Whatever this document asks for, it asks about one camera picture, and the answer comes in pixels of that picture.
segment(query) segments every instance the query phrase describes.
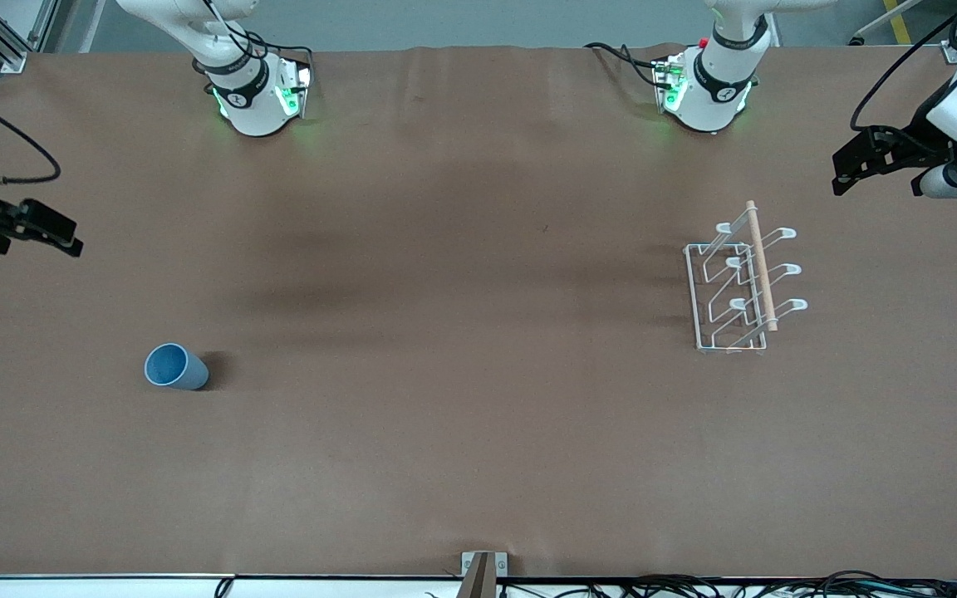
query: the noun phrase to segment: blue cup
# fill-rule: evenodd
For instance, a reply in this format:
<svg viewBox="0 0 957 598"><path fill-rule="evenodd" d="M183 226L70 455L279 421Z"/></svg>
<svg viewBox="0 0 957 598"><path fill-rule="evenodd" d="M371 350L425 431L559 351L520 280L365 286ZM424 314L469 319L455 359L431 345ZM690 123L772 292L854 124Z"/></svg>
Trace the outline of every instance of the blue cup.
<svg viewBox="0 0 957 598"><path fill-rule="evenodd" d="M194 353L175 343L164 343L147 355L147 380L154 386L198 390L209 382L209 368Z"/></svg>

